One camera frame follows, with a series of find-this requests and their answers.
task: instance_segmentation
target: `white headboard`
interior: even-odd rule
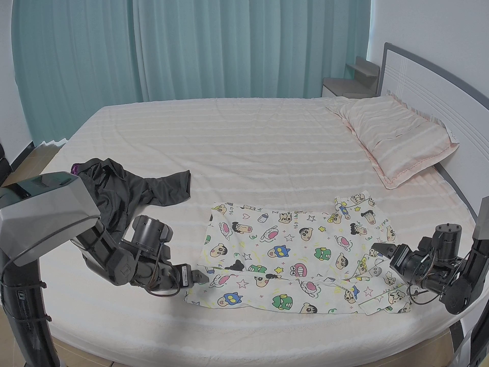
[[[377,95],[388,91],[441,119],[455,134],[459,148],[436,168],[476,218],[481,199],[489,196],[489,98],[430,61],[386,43]]]

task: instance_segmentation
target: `floor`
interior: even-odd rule
[[[19,168],[9,175],[4,185],[13,184],[19,180],[34,177],[42,173],[51,159],[58,153],[55,145],[42,145],[37,147],[22,162]],[[53,339],[54,345],[61,359],[68,367],[128,367],[124,364],[80,351],[64,342]],[[453,355],[452,340],[449,330],[428,339],[406,351],[400,352],[381,361],[364,364],[361,367],[443,367],[446,366]],[[0,309],[0,366],[23,367],[24,360],[17,346],[14,335],[10,329],[3,309]],[[481,367],[489,367],[489,359],[486,359]]]

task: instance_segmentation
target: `white wall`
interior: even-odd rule
[[[373,0],[368,58],[391,42],[489,96],[489,0]]]
[[[10,24],[13,0],[0,0],[0,143],[12,163],[32,141],[15,83]]]

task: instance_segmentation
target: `curtain fold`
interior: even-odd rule
[[[14,0],[12,46],[39,144],[107,105],[320,96],[369,27],[370,0]]]

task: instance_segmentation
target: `pillow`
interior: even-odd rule
[[[358,138],[387,189],[398,187],[458,147],[442,122],[409,109],[391,95],[338,97],[326,107]]]

